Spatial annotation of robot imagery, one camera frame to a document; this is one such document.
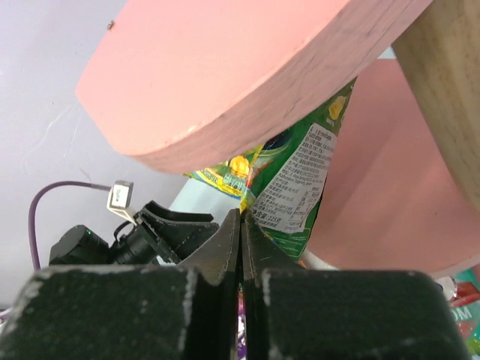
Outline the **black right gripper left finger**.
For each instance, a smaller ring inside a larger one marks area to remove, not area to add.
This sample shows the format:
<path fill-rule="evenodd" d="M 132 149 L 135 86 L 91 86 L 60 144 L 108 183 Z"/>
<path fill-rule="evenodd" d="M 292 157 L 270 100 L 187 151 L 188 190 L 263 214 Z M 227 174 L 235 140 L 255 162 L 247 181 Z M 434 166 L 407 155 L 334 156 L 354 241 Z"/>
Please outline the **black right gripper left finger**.
<path fill-rule="evenodd" d="M 235 359 L 240 214 L 176 266 L 36 272 L 1 332 L 3 359 Z"/>

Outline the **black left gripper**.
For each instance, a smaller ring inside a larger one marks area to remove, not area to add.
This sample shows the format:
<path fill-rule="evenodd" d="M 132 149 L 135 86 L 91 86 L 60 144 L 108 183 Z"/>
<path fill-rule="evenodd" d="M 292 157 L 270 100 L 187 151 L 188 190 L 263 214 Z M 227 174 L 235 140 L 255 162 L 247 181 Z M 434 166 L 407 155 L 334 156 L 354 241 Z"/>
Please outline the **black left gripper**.
<path fill-rule="evenodd" d="M 219 229 L 211 214 L 171 211 L 151 201 L 134 217 L 130 232 L 121 234 L 129 223 L 114 231 L 109 245 L 84 225 L 70 228 L 51 247 L 49 264 L 59 265 L 145 265 L 179 264 Z"/>

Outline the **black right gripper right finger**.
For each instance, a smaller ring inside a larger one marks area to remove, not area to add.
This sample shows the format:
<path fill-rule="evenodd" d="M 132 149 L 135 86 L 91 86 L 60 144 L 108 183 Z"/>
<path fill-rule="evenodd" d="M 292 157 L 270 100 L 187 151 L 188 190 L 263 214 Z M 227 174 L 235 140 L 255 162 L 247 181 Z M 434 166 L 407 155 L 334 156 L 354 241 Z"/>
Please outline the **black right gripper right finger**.
<path fill-rule="evenodd" d="M 434 280 L 418 271 L 307 270 L 241 218 L 249 359 L 468 359 Z"/>

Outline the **green Fox's candy bag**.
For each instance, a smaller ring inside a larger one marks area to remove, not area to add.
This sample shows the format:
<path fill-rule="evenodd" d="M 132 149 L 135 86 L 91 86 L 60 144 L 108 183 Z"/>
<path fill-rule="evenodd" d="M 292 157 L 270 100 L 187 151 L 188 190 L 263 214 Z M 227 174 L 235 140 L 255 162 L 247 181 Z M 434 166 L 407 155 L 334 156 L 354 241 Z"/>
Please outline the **green Fox's candy bag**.
<path fill-rule="evenodd" d="M 356 82 L 262 145 L 187 177 L 239 201 L 266 235 L 299 260 L 311 237 Z"/>

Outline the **teal Fox's candy bag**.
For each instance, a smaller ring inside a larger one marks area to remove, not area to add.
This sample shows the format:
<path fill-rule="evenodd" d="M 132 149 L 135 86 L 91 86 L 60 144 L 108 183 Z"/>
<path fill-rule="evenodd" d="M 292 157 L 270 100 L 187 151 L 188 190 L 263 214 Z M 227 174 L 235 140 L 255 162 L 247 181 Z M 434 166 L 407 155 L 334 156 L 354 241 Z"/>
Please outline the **teal Fox's candy bag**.
<path fill-rule="evenodd" d="M 479 265 L 443 277 L 438 284 L 472 359 L 479 359 Z"/>

